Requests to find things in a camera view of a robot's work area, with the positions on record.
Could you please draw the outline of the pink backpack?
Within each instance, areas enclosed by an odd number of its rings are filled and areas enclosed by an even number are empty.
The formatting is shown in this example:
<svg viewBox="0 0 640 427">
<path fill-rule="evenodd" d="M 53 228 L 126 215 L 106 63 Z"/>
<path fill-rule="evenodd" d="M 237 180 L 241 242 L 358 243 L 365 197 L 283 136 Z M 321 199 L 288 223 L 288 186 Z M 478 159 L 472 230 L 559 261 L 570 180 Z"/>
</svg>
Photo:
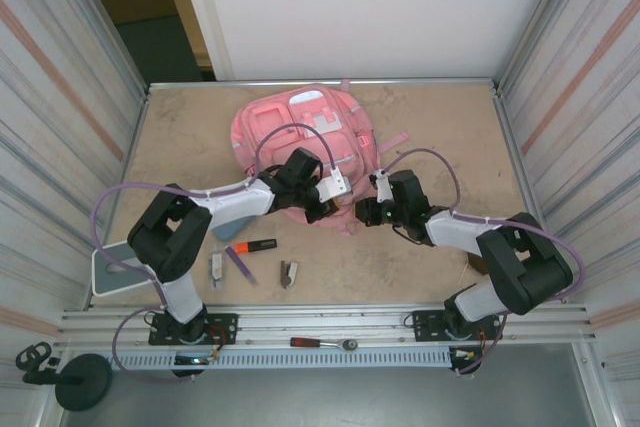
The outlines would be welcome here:
<svg viewBox="0 0 640 427">
<path fill-rule="evenodd" d="M 336 90 L 314 84 L 255 100 L 239 110 L 231 124 L 234 155 L 249 175 L 255 172 L 256 160 L 261 169 L 284 164 L 297 148 L 323 162 L 324 177 L 338 167 L 352 187 L 342 198 L 348 200 L 348 208 L 315 224 L 344 235 L 356 234 L 361 226 L 355 202 L 376 194 L 369 175 L 382 168 L 381 155 L 408 139 L 401 132 L 378 142 L 370 117 L 346 85 Z"/>
</svg>

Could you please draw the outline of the orange black highlighter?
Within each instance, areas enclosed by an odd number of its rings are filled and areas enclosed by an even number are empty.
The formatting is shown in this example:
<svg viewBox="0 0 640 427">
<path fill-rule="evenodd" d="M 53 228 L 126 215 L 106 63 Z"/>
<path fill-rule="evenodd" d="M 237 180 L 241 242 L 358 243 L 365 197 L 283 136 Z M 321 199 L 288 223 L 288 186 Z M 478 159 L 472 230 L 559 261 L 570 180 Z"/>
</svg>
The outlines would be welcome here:
<svg viewBox="0 0 640 427">
<path fill-rule="evenodd" d="M 236 254 L 246 254 L 259 252 L 264 250 L 274 249 L 278 246 L 276 239 L 261 239 L 248 242 L 236 243 L 233 246 L 233 251 Z"/>
</svg>

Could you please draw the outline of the purple pen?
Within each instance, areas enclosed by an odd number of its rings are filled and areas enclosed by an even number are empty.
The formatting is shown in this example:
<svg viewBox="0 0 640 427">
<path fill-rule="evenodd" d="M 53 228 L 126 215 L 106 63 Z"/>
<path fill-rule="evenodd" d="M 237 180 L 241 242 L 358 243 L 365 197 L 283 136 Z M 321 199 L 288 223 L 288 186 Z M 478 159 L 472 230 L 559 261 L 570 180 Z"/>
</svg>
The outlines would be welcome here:
<svg viewBox="0 0 640 427">
<path fill-rule="evenodd" d="M 236 267 L 240 270 L 242 275 L 254 286 L 258 285 L 258 281 L 253 273 L 249 270 L 246 264 L 241 260 L 239 255 L 234 251 L 231 246 L 226 246 L 224 249 L 225 253 L 229 256 L 231 261 L 236 265 Z"/>
</svg>

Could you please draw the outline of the black round base stand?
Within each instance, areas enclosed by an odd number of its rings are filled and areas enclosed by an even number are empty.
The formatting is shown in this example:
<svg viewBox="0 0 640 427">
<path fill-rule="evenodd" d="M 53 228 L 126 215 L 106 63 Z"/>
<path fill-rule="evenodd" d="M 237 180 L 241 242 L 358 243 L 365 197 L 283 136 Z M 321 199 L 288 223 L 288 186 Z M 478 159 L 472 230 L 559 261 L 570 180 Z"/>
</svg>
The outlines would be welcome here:
<svg viewBox="0 0 640 427">
<path fill-rule="evenodd" d="M 57 371 L 60 359 L 52 356 L 47 342 L 32 344 L 16 355 L 15 365 L 26 384 L 54 386 L 57 403 L 67 411 L 86 411 L 108 393 L 113 371 L 101 355 L 86 353 L 71 359 Z"/>
</svg>

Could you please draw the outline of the aluminium back rail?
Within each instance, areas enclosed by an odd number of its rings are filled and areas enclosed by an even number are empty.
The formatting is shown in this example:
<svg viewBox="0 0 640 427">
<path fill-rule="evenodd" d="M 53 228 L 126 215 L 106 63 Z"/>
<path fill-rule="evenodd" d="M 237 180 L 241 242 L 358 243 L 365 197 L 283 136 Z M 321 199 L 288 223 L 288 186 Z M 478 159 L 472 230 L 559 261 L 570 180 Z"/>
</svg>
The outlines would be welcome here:
<svg viewBox="0 0 640 427">
<path fill-rule="evenodd" d="M 410 77 L 410 78 L 358 78 L 358 79 L 293 79 L 262 81 L 215 81 L 215 82 L 156 82 L 149 85 L 150 93 L 181 88 L 241 88 L 241 87 L 286 87 L 296 88 L 312 84 L 332 87 L 359 85 L 479 85 L 492 88 L 495 82 L 490 77 Z"/>
</svg>

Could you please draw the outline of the aluminium rail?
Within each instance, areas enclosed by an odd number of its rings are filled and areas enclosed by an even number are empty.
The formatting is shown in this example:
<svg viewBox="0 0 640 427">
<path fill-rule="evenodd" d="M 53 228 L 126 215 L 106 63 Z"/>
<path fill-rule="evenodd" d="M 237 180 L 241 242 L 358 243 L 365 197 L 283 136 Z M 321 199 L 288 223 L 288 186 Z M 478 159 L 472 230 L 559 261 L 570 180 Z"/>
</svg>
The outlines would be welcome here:
<svg viewBox="0 0 640 427">
<path fill-rule="evenodd" d="M 296 88 L 312 84 L 332 87 L 359 85 L 479 85 L 492 88 L 495 82 L 490 77 L 410 77 L 410 78 L 358 78 L 358 79 L 293 79 L 262 81 L 215 81 L 215 82 L 156 82 L 149 85 L 150 93 L 181 88 L 241 88 L 241 87 L 286 87 Z"/>
<path fill-rule="evenodd" d="M 239 320 L 238 347 L 286 347 L 291 337 L 353 338 L 363 347 L 412 344 L 409 314 L 435 310 L 426 304 L 353 305 L 209 305 L 212 314 L 234 313 Z M 116 328 L 134 306 L 99 305 L 83 312 L 66 312 L 56 346 L 105 350 Z M 593 342 L 595 330 L 581 304 L 552 302 L 524 316 L 511 315 L 505 326 L 507 344 Z"/>
</svg>

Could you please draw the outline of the aluminium front rail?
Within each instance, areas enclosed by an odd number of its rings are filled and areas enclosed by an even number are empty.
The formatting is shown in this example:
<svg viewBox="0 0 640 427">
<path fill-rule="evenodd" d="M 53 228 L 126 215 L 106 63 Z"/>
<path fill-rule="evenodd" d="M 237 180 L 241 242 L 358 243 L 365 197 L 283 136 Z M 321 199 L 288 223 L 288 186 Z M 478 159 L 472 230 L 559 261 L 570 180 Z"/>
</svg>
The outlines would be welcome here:
<svg viewBox="0 0 640 427">
<path fill-rule="evenodd" d="M 238 347 L 286 347 L 291 337 L 353 338 L 363 347 L 412 344 L 409 314 L 435 310 L 426 304 L 353 305 L 209 305 L 212 314 L 234 313 L 239 320 Z M 56 346 L 105 350 L 116 328 L 134 306 L 99 305 L 83 312 L 66 312 Z M 507 344 L 593 342 L 595 330 L 581 304 L 552 302 L 524 316 L 511 315 L 505 326 Z"/>
</svg>

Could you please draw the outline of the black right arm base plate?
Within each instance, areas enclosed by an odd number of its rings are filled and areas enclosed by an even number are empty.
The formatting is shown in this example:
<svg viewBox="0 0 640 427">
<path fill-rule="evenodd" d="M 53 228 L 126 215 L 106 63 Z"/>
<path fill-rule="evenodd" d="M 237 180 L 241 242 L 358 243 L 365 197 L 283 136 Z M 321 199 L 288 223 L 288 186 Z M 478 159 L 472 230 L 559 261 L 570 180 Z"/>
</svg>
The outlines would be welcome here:
<svg viewBox="0 0 640 427">
<path fill-rule="evenodd" d="M 495 315 L 470 322 L 448 310 L 413 311 L 411 320 L 417 342 L 494 340 L 501 323 Z"/>
</svg>

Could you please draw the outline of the red handled ratchet wrench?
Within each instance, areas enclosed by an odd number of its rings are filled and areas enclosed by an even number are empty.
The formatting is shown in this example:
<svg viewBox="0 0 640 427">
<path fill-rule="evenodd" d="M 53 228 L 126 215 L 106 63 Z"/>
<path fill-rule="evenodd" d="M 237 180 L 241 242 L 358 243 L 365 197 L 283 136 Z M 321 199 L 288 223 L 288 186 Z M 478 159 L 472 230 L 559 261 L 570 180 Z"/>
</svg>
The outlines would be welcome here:
<svg viewBox="0 0 640 427">
<path fill-rule="evenodd" d="M 354 339 L 322 340 L 316 338 L 291 337 L 290 346 L 294 348 L 336 348 L 345 352 L 353 352 L 358 348 L 358 342 Z"/>
</svg>

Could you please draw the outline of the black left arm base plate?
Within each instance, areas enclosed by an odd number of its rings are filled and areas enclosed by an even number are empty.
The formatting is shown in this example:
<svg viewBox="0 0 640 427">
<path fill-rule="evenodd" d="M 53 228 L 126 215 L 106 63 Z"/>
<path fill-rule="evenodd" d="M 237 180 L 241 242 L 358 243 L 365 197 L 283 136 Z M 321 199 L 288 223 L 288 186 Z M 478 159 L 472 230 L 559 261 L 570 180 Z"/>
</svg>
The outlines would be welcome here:
<svg viewBox="0 0 640 427">
<path fill-rule="evenodd" d="M 148 343 L 152 346 L 234 345 L 239 316 L 232 313 L 201 313 L 186 324 L 168 313 L 151 320 Z"/>
</svg>

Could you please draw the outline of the white door frame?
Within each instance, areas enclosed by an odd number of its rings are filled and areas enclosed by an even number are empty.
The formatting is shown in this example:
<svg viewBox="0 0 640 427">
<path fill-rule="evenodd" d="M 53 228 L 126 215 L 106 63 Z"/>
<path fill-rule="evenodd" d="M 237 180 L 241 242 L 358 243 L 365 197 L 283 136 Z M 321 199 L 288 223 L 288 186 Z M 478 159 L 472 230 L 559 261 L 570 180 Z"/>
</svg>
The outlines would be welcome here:
<svg viewBox="0 0 640 427">
<path fill-rule="evenodd" d="M 215 0 L 191 0 L 218 81 L 235 81 L 235 73 Z"/>
</svg>

